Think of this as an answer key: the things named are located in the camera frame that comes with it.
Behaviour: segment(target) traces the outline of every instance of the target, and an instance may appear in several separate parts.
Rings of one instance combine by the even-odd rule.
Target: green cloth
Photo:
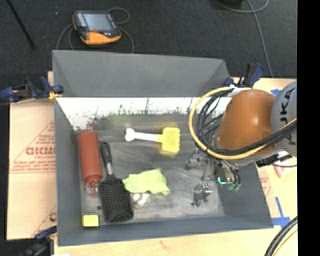
[[[151,194],[162,193],[167,196],[170,190],[167,187],[167,180],[161,173],[161,169],[146,170],[139,174],[129,174],[123,180],[126,190],[131,193],[145,193]]]

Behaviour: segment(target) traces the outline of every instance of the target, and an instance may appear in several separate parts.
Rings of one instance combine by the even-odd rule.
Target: green light
[[[217,177],[216,180],[218,181],[219,184],[224,185],[227,184],[225,181],[221,181],[220,177]]]

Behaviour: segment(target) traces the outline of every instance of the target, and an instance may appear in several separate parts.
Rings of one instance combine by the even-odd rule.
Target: red bottle
[[[82,179],[97,196],[97,185],[103,177],[100,160],[98,135],[94,131],[84,131],[77,137]]]

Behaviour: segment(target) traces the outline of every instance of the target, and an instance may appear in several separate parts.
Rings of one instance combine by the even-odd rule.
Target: black floor
[[[31,42],[10,8],[12,3]],[[126,9],[130,20],[121,25],[134,42],[137,54],[174,55],[223,59],[231,76],[243,76],[247,63],[259,62],[264,77],[297,78],[298,0],[247,0],[227,10],[215,0],[2,0],[0,2],[0,90],[21,84],[26,76],[38,80],[52,69],[52,49],[72,23],[75,10]],[[113,12],[117,21],[126,14]],[[73,31],[75,49],[86,47]],[[60,49],[71,49],[64,34]],[[129,53],[124,36],[100,51]],[[0,106],[0,255],[17,255],[31,241],[4,241],[8,189],[8,106]]]

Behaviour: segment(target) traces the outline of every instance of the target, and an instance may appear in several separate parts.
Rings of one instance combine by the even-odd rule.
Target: small yellow block
[[[99,216],[98,215],[82,215],[82,226],[85,228],[98,227]]]

